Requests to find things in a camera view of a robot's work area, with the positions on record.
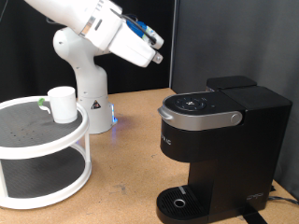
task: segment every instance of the cable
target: cable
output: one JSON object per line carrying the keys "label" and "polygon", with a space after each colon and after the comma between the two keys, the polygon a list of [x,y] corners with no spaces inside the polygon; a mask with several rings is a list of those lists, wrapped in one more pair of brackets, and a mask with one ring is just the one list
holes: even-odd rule
{"label": "cable", "polygon": [[294,204],[299,205],[299,202],[296,201],[296,200],[293,200],[293,199],[286,199],[286,198],[281,198],[281,197],[278,197],[278,196],[272,196],[272,197],[268,198],[268,201],[273,201],[273,200],[285,200],[285,201],[288,201],[290,203],[294,203]]}
{"label": "cable", "polygon": [[125,16],[125,15],[121,15],[119,13],[117,13],[116,11],[114,11],[112,8],[111,8],[111,11],[114,12],[117,16],[119,16],[120,18],[124,18],[128,21],[130,21],[131,23],[133,23],[139,30],[142,31],[142,33],[147,36],[151,42],[152,45],[156,44],[157,40],[155,37],[149,35],[137,22],[135,22],[134,20],[132,20],[130,17],[128,16]]}
{"label": "cable", "polygon": [[127,17],[130,17],[132,19],[135,19],[135,21],[138,21],[138,17],[134,14],[124,14],[124,15],[127,16]]}
{"label": "cable", "polygon": [[3,18],[4,12],[5,12],[6,8],[7,8],[7,3],[8,3],[8,0],[6,1],[6,4],[4,5],[3,11],[1,13],[0,22],[1,22],[2,18]]}

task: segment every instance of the wall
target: wall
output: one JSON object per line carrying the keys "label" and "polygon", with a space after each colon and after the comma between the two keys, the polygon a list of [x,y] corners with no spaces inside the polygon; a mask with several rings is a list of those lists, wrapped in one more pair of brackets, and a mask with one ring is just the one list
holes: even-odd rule
{"label": "wall", "polygon": [[[5,5],[0,1],[0,12]],[[107,71],[108,92],[143,91],[168,87],[174,1],[115,0],[123,13],[136,14],[163,39],[159,52],[161,64],[150,63],[141,68],[113,55],[95,58]],[[52,39],[61,25],[49,25],[46,18],[27,3],[9,0],[0,23],[0,102],[45,95],[56,86],[73,86],[76,80],[71,66],[61,59]]]}

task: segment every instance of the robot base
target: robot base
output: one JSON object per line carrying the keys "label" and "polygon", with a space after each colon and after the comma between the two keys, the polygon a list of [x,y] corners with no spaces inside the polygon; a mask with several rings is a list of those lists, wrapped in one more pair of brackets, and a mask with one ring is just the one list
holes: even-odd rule
{"label": "robot base", "polygon": [[79,97],[78,102],[88,113],[91,134],[104,133],[115,124],[112,118],[112,104],[107,95],[95,98]]}

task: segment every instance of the table surface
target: table surface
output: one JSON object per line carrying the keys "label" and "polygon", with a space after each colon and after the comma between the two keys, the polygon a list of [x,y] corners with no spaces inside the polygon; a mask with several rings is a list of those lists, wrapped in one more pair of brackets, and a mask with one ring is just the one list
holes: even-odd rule
{"label": "table surface", "polygon": [[[72,197],[33,210],[0,209],[0,224],[161,223],[156,216],[160,192],[186,185],[189,164],[173,161],[160,150],[161,118],[157,109],[170,89],[109,95],[119,120],[106,133],[91,135],[92,175]],[[292,198],[278,183],[271,196]],[[299,223],[299,206],[269,202],[260,212],[270,224]],[[220,224],[246,224],[233,217]]]}

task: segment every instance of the black coffee maker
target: black coffee maker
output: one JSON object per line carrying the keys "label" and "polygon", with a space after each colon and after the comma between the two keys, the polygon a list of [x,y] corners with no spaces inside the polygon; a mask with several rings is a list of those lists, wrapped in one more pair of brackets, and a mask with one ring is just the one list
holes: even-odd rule
{"label": "black coffee maker", "polygon": [[292,102],[246,77],[211,78],[208,91],[158,109],[161,150],[189,162],[188,185],[157,199],[163,223],[201,224],[264,209]]}

